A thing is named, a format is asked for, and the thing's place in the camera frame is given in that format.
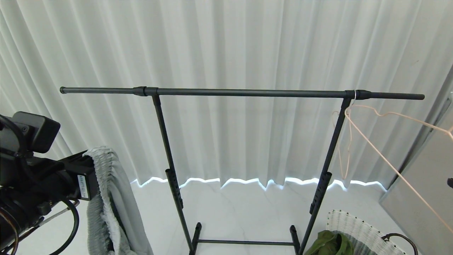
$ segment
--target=wire hanger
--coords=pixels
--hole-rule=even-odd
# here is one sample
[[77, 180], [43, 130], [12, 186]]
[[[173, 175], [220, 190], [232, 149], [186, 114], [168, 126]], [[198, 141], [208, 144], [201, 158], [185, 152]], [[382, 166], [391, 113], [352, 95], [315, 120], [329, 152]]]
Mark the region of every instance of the wire hanger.
[[386, 116], [386, 115], [389, 115], [389, 114], [393, 114], [393, 115], [397, 115], [397, 116], [400, 116], [400, 117], [404, 117], [404, 118], [408, 118], [410, 120], [413, 120], [413, 121], [416, 121], [416, 122], [419, 122], [425, 126], [428, 126], [432, 129], [435, 129], [435, 130], [438, 130], [438, 131], [442, 131], [444, 132], [447, 136], [449, 136], [453, 142], [453, 134], [452, 134], [452, 131], [453, 131], [453, 126], [446, 130], [446, 129], [443, 129], [443, 128], [440, 128], [440, 127], [437, 127], [437, 126], [434, 126], [434, 125], [431, 125], [429, 123], [426, 123], [426, 122], [423, 122], [423, 121], [420, 121], [418, 119], [415, 119], [415, 118], [412, 118], [412, 117], [409, 117], [409, 116], [406, 116], [406, 115], [403, 115], [401, 113], [395, 113], [395, 112], [387, 112], [387, 113], [384, 113], [384, 114], [380, 114], [378, 113], [378, 111], [371, 107], [371, 106], [366, 106], [366, 105], [354, 105], [354, 102], [355, 102], [355, 99], [356, 99], [356, 93], [354, 94], [354, 101], [353, 103], [351, 104], [351, 106], [349, 106], [348, 108], [346, 108], [345, 110], [345, 117], [346, 119], [348, 119], [349, 121], [349, 134], [350, 134], [350, 139], [349, 139], [349, 144], [348, 144], [348, 147], [347, 147], [347, 153], [348, 153], [348, 156], [347, 156], [347, 167], [346, 167], [346, 173], [343, 175], [343, 167], [342, 167], [342, 161], [341, 161], [341, 155], [340, 155], [340, 150], [338, 150], [338, 157], [339, 157], [339, 161], [340, 161], [340, 169], [341, 169], [341, 175], [342, 175], [342, 179], [346, 179], [347, 177], [347, 174], [348, 174], [348, 170], [349, 170], [349, 159], [350, 159], [350, 148], [351, 148], [351, 143], [352, 143], [352, 126], [359, 132], [359, 134], [366, 140], [366, 142], [377, 152], [377, 154], [379, 154], [379, 156], [390, 166], [390, 168], [409, 186], [409, 188], [421, 199], [421, 201], [436, 215], [436, 217], [445, 225], [445, 227], [447, 227], [447, 229], [453, 234], [453, 229], [445, 222], [445, 220], [439, 215], [439, 213], [437, 213], [434, 208], [432, 208], [431, 205], [429, 205], [429, 203], [414, 189], [414, 187], [412, 187], [412, 185], [400, 174], [400, 172], [388, 161], [388, 159], [382, 155], [382, 153], [374, 146], [374, 144], [362, 133], [362, 131], [357, 127], [357, 125], [351, 120], [351, 108], [352, 107], [363, 107], [363, 108], [369, 108], [369, 109], [372, 109], [374, 110], [374, 113], [379, 116], [379, 117], [383, 117], [383, 116]]

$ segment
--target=laundry basket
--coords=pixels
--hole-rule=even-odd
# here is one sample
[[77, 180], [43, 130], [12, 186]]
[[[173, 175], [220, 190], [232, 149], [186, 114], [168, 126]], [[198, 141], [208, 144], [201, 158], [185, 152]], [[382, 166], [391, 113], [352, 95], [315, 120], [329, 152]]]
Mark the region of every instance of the laundry basket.
[[399, 236], [408, 241], [418, 255], [417, 247], [406, 236], [391, 233], [383, 235], [379, 230], [342, 210], [333, 210], [327, 217], [327, 230], [344, 234], [354, 247], [354, 255], [404, 255], [400, 247], [390, 241], [391, 236]]

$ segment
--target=olive green garment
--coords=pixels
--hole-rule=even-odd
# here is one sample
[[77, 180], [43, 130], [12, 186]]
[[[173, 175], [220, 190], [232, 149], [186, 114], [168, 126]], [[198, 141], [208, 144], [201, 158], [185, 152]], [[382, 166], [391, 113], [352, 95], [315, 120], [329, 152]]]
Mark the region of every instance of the olive green garment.
[[354, 248], [347, 237], [328, 230], [318, 233], [318, 239], [305, 255], [353, 255]]

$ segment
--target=curtain fold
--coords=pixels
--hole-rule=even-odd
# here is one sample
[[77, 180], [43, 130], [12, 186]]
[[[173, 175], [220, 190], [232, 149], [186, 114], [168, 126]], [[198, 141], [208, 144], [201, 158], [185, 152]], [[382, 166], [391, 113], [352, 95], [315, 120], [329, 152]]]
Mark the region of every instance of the curtain fold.
[[[453, 64], [451, 1], [2, 1], [2, 114], [62, 124], [46, 156], [108, 145], [130, 180], [168, 167], [151, 98], [61, 95], [66, 87], [254, 88], [424, 93], [356, 103], [425, 120]], [[341, 100], [162, 96], [180, 183], [317, 177]], [[352, 117], [395, 165], [418, 124]], [[346, 158], [347, 126], [338, 148]], [[337, 154], [330, 171], [340, 179]], [[393, 179], [353, 132], [350, 180]]]

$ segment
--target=black metal clothes rack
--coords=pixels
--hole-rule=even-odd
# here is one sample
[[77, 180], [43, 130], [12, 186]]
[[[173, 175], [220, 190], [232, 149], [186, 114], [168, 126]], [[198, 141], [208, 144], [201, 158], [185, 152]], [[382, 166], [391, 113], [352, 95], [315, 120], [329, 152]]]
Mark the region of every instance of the black metal clothes rack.
[[[259, 89], [198, 89], [198, 88], [155, 88], [155, 87], [135, 87], [135, 88], [65, 88], [61, 87], [60, 92], [66, 93], [99, 93], [99, 94], [132, 94], [137, 96], [151, 96], [153, 98], [157, 119], [159, 122], [160, 132], [164, 141], [165, 153], [169, 168], [165, 171], [173, 200], [178, 211], [179, 219], [184, 231], [184, 235], [189, 247], [189, 255], [195, 255], [198, 244], [215, 243], [215, 244], [245, 244], [245, 245], [288, 245], [293, 246], [296, 255], [302, 255], [307, 245], [308, 238], [313, 229], [314, 222], [318, 216], [319, 208], [326, 194], [332, 173], [328, 172], [330, 161], [337, 145], [338, 138], [345, 119], [345, 110], [351, 104], [353, 99], [364, 100], [369, 98], [387, 98], [387, 99], [410, 99], [423, 100], [422, 94], [406, 93], [376, 93], [367, 90], [345, 90], [345, 91], [313, 91], [313, 90], [259, 90]], [[245, 240], [209, 240], [200, 239], [202, 225], [200, 222], [195, 227], [193, 238], [187, 228], [186, 219], [183, 213], [183, 199], [181, 197], [179, 184], [176, 178], [173, 157], [170, 149], [170, 142], [165, 128], [164, 115], [160, 103], [161, 95], [185, 95], [185, 96], [238, 96], [238, 97], [288, 97], [288, 98], [342, 98], [340, 113], [337, 124], [333, 131], [330, 146], [327, 151], [323, 169], [319, 176], [318, 186], [316, 188], [309, 213], [311, 214], [307, 229], [304, 234], [302, 243], [299, 244], [299, 238], [294, 225], [289, 228], [292, 242], [272, 242], [272, 241], [245, 241]]]

